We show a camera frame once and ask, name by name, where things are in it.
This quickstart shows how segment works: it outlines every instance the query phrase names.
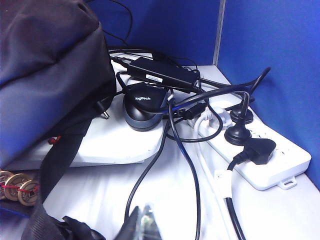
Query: red string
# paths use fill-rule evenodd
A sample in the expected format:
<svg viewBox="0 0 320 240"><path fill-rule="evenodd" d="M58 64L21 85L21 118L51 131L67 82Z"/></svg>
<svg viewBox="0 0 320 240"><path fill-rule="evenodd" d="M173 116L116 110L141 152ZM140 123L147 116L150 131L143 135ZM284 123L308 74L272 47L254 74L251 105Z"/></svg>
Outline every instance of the red string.
<svg viewBox="0 0 320 240"><path fill-rule="evenodd" d="M20 189L19 186L16 186L16 185L5 185L5 184L2 184L2 183L0 184L0 186L1 186L2 188L5 188L5 189L17 189L19 192L23 192L23 193L29 194L29 193L35 193L35 192L37 192L40 185L36 185L36 186L34 187L34 189L32 189L32 190Z"/></svg>

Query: power strip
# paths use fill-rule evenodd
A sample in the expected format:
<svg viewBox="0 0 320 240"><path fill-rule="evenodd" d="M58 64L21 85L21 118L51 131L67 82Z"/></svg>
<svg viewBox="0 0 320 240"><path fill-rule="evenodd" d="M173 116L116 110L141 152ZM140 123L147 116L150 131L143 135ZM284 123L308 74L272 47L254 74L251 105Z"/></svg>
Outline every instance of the power strip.
<svg viewBox="0 0 320 240"><path fill-rule="evenodd" d="M221 96L211 102L213 107L226 108L239 103L239 99L231 94ZM248 161L235 167L254 188L265 190L273 186L279 186L283 190L288 190L295 185L297 181L295 176L302 174L309 166L311 155L297 146L284 136L280 135L270 127L266 126L255 114L252 123L245 125L250 130L253 138L265 138L275 141L276 148L269 163L266 165L256 165ZM209 121L203 121L199 127L199 134L202 137L213 134L216 129L209 126ZM210 146L218 152L228 163L233 157L242 152L243 146L236 146L228 143L224 137L225 130L208 141Z"/></svg>

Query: cubicle wall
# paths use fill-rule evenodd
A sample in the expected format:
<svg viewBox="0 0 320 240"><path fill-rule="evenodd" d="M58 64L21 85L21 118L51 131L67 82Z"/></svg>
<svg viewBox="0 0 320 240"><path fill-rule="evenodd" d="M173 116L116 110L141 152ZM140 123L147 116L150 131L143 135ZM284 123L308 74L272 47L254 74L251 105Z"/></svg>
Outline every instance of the cubicle wall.
<svg viewBox="0 0 320 240"><path fill-rule="evenodd" d="M272 67L253 109L311 153L320 189L320 1L226 0L223 19L218 68L236 84Z"/></svg>
<svg viewBox="0 0 320 240"><path fill-rule="evenodd" d="M130 45L162 50L187 57L199 65L213 62L219 0L118 0L132 10ZM108 32L124 37L130 23L128 12L110 0L94 0L90 7ZM106 35L110 45L121 42Z"/></svg>

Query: white label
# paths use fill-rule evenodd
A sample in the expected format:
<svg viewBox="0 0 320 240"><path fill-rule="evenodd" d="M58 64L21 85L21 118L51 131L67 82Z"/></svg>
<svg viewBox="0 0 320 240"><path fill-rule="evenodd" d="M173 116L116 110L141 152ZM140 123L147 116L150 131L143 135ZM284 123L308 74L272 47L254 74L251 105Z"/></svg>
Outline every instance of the white label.
<svg viewBox="0 0 320 240"><path fill-rule="evenodd" d="M149 74L146 74L146 75L145 75L145 78L146 78L146 79L151 79L151 80L156 81L156 82L159 82L159 83L162 83L162 81L163 81L162 78L157 77L157 76L152 76L152 75L149 75Z"/></svg>
<svg viewBox="0 0 320 240"><path fill-rule="evenodd" d="M221 197L232 198L232 171L231 170L215 170L214 180L219 188Z"/></svg>

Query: backpack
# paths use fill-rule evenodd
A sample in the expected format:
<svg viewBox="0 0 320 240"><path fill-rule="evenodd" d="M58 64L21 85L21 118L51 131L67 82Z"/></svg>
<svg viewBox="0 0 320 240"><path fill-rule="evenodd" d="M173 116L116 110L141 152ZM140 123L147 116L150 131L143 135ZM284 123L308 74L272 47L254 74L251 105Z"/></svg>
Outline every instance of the backpack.
<svg viewBox="0 0 320 240"><path fill-rule="evenodd" d="M23 240L103 240L85 223L59 222L43 202L73 161L91 120L116 93L102 26L81 0L0 1L0 168L33 145L60 136L43 159L37 202L1 200L30 216Z"/></svg>

